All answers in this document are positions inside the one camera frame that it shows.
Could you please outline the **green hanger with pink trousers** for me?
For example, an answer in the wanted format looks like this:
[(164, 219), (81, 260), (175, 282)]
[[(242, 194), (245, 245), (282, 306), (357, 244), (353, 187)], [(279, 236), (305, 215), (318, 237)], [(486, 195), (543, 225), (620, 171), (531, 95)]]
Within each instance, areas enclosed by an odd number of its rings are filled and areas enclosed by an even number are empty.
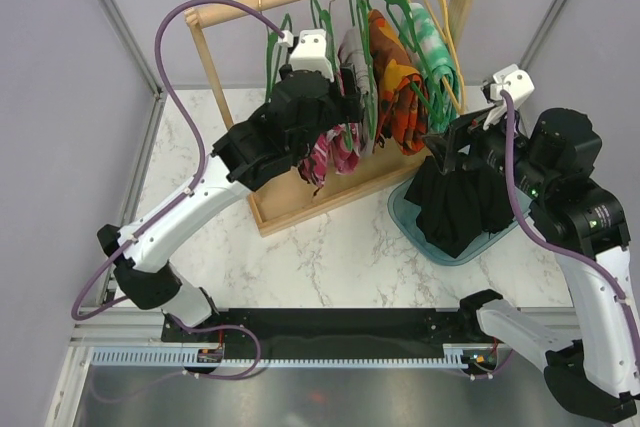
[[(310, 0), (311, 17), (315, 28), (324, 29), (327, 32), (327, 54), (334, 68), (334, 81), (339, 76), (338, 55), (335, 46), (335, 36), (331, 18), (331, 7), (335, 0), (331, 0), (327, 8), (320, 5), (319, 0)], [(333, 127), (321, 136), (324, 142), (325, 151), (331, 153), (331, 146), (337, 141), (338, 152), (344, 157), (359, 157), (357, 136), (353, 132), (354, 124), (342, 124)]]

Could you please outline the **grey trousers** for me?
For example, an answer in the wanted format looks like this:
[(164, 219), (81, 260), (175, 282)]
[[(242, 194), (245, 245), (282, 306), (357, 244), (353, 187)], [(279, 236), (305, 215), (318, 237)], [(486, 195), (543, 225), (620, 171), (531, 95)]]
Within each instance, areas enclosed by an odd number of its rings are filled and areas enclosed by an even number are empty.
[(373, 153), (378, 122), (378, 98), (374, 79), (370, 76), (365, 59), (362, 34), (357, 27), (348, 29), (338, 49), (338, 57), (342, 64), (351, 66), (355, 72), (355, 82), (361, 94), (363, 110), (360, 127), (360, 153), (368, 157)]

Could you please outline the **green white tie-dye trousers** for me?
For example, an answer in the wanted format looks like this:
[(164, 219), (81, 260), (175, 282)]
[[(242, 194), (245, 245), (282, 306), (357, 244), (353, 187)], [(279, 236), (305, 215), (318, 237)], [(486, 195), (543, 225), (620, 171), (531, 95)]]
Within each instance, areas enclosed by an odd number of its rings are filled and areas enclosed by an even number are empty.
[[(415, 32), (424, 51), (428, 69), (435, 80), (429, 84), (428, 91), (424, 94), (429, 115), (428, 132), (443, 133), (458, 117), (460, 83), (457, 67), (429, 11), (420, 3), (410, 3), (410, 7), (415, 15)], [(408, 50), (404, 39), (401, 42), (416, 68), (418, 57)]]

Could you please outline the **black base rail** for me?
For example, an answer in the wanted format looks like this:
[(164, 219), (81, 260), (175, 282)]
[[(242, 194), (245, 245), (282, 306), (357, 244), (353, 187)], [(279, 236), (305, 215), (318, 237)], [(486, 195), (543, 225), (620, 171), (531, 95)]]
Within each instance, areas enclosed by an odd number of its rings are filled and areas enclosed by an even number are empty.
[(165, 319), (161, 339), (199, 345), (195, 366), (442, 368), (491, 378), (508, 349), (458, 309), (229, 309), (186, 329)]

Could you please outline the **orange patterned trousers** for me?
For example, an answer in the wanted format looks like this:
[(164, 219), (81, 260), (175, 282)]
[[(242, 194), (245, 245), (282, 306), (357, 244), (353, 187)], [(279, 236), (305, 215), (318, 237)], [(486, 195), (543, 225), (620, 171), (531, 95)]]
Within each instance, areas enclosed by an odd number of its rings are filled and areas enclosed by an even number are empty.
[(415, 155), (425, 144), (428, 113), (418, 95), (422, 78), (410, 64), (392, 26), (377, 9), (368, 14), (370, 54), (378, 94), (376, 141), (393, 139), (404, 155)]

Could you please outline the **green hanger with black trousers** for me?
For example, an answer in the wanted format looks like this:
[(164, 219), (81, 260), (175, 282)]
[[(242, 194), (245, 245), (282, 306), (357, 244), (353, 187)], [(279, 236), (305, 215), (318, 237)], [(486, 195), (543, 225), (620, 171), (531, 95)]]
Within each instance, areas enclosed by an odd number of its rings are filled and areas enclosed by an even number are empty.
[[(280, 25), (281, 30), (292, 30), (292, 18), (289, 12), (285, 12), (284, 17)], [(265, 65), (266, 65), (266, 87), (265, 87), (265, 102), (271, 98), (273, 87), (278, 80), (278, 72), (281, 66), (281, 55), (283, 47), (278, 44), (279, 37), (270, 28), (266, 27), (266, 53), (265, 53)]]

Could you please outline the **black trousers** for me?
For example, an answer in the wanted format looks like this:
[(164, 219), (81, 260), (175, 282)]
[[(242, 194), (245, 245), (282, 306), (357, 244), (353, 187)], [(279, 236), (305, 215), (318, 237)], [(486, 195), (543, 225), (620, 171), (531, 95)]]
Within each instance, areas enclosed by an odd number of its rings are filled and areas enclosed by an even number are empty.
[(416, 226), (427, 243), (456, 258), (482, 234), (497, 234), (514, 221), (505, 179), (491, 168), (439, 171), (428, 156), (405, 199), (420, 208)]

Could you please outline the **blue transparent plastic bin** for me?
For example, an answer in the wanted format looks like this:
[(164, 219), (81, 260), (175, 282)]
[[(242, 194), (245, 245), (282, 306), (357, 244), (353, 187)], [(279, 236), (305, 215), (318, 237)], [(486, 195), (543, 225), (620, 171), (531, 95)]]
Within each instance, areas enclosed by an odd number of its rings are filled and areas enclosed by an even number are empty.
[(514, 220), (508, 227), (498, 233), (483, 232), (459, 256), (452, 257), (437, 246), (429, 244), (422, 231), (417, 227), (416, 219), (421, 209), (405, 199), (405, 194), (411, 183), (412, 180), (409, 179), (391, 192), (387, 200), (388, 212), (396, 227), (408, 239), (410, 244), (434, 264), (447, 267), (466, 264), (518, 227), (518, 222)]

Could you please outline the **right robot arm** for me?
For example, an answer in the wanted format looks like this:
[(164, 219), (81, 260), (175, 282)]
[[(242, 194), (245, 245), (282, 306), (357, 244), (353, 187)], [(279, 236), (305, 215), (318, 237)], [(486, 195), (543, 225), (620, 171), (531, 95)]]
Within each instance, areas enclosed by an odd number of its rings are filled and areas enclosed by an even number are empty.
[(602, 141), (589, 118), (545, 110), (530, 136), (513, 122), (486, 126), (466, 114), (426, 145), (444, 173), (486, 166), (509, 191), (530, 199), (524, 229), (552, 251), (578, 319), (577, 336), (553, 333), (500, 294), (466, 297), (457, 329), (469, 341), (494, 337), (533, 364), (568, 412), (616, 425), (633, 418), (639, 400), (639, 316), (631, 282), (630, 234), (618, 199), (592, 178)]

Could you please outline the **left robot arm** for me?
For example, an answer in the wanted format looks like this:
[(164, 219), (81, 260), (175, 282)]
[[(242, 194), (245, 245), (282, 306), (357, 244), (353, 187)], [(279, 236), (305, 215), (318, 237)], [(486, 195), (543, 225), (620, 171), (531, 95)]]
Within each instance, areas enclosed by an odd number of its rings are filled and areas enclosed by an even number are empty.
[(127, 300), (179, 318), (197, 341), (213, 338), (219, 319), (210, 297), (174, 270), (171, 255), (224, 209), (313, 159), (323, 134), (361, 118), (353, 68), (342, 66), (334, 82), (318, 72), (289, 71), (266, 103), (213, 144), (189, 180), (141, 219), (99, 230)]

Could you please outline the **yellow hanger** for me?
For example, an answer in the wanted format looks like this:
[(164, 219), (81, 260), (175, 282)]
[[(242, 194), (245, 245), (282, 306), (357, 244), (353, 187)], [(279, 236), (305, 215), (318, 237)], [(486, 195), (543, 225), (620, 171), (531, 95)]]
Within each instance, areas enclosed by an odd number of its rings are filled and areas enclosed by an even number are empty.
[(438, 30), (441, 33), (447, 47), (450, 50), (450, 53), (454, 59), (455, 66), (457, 67), (458, 78), (460, 83), (460, 107), (458, 107), (458, 116), (462, 115), (465, 112), (465, 107), (466, 107), (465, 82), (461, 72), (456, 45), (453, 39), (451, 27), (450, 27), (448, 2), (447, 0), (408, 0), (408, 1), (410, 3), (420, 3), (429, 11), (433, 20), (436, 22), (436, 26), (438, 27)]

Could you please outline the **green hanger with tie-dye trousers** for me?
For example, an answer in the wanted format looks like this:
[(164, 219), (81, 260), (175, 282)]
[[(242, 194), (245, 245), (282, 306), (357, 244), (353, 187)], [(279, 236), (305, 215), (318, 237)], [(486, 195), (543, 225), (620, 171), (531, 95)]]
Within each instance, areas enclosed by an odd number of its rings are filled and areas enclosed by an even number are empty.
[(424, 51), (415, 32), (415, 15), (410, 7), (410, 2), (408, 0), (390, 0), (390, 3), (398, 5), (402, 11), (405, 29), (402, 29), (402, 25), (396, 22), (395, 17), (391, 12), (389, 12), (389, 14), (391, 15), (393, 22), (396, 24), (396, 27), (399, 29), (400, 38), (407, 42), (408, 50), (418, 57), (416, 68), (420, 73), (423, 73), (424, 91), (427, 92), (429, 84), (434, 83), (435, 80), (431, 71), (428, 69)]

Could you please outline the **pink camouflage trousers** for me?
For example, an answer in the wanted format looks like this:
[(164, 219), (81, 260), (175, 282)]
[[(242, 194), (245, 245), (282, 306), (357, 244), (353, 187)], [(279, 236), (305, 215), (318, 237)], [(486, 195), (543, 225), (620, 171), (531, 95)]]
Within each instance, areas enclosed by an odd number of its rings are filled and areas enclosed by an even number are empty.
[(300, 177), (314, 187), (316, 196), (325, 186), (331, 167), (338, 175), (354, 173), (361, 158), (361, 123), (341, 124), (319, 136), (310, 155), (297, 167)]

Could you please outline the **green hanger with orange trousers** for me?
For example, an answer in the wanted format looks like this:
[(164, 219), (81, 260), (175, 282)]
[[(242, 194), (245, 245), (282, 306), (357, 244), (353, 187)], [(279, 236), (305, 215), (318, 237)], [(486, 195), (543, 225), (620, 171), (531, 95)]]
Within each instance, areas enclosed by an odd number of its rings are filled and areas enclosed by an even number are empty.
[[(400, 38), (400, 36), (399, 36), (399, 29), (396, 27), (396, 24), (393, 22), (393, 20), (392, 20), (392, 18), (391, 18), (391, 15), (389, 14), (389, 12), (391, 12), (391, 13), (394, 15), (394, 17), (395, 17), (396, 22), (397, 22), (398, 24), (401, 24), (401, 21), (403, 20), (403, 15), (402, 15), (402, 11), (401, 11), (401, 9), (399, 8), (399, 6), (398, 6), (398, 5), (393, 5), (393, 4), (391, 4), (391, 3), (390, 3), (390, 0), (380, 0), (380, 1), (384, 3), (384, 7), (385, 7), (386, 13), (387, 13), (387, 15), (388, 15), (388, 19), (391, 21), (392, 31), (396, 34), (396, 37), (397, 37), (397, 39), (399, 40), (401, 47), (404, 49), (405, 54), (406, 54), (406, 56), (408, 57), (410, 64), (414, 67), (414, 64), (412, 63), (412, 61), (411, 61), (411, 60), (410, 60), (410, 58), (409, 58), (409, 55), (408, 55), (408, 53), (407, 53), (407, 50), (405, 49), (405, 47), (404, 47), (403, 43), (401, 42), (401, 38)], [(422, 78), (422, 89), (423, 89), (423, 93), (422, 93), (422, 94), (419, 94), (419, 95), (418, 95), (418, 97), (419, 97), (419, 100), (420, 100), (420, 101), (425, 102), (425, 103), (423, 104), (423, 106), (424, 106), (424, 107), (426, 108), (426, 110), (427, 110), (427, 100), (424, 98), (424, 94), (425, 94), (426, 92), (424, 91), (423, 78)]]

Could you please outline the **green hanger with grey trousers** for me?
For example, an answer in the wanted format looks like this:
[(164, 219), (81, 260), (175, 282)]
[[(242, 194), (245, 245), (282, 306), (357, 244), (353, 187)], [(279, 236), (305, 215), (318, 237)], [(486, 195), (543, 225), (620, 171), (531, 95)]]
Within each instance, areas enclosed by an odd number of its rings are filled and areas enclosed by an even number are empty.
[(349, 0), (349, 9), (352, 26), (357, 29), (360, 46), (358, 52), (362, 54), (364, 61), (363, 79), (366, 89), (361, 89), (361, 100), (363, 102), (363, 147), (362, 154), (371, 156), (375, 149), (375, 135), (377, 128), (377, 87), (373, 75), (373, 63), (370, 54), (370, 36), (368, 26), (368, 7), (364, 0)]

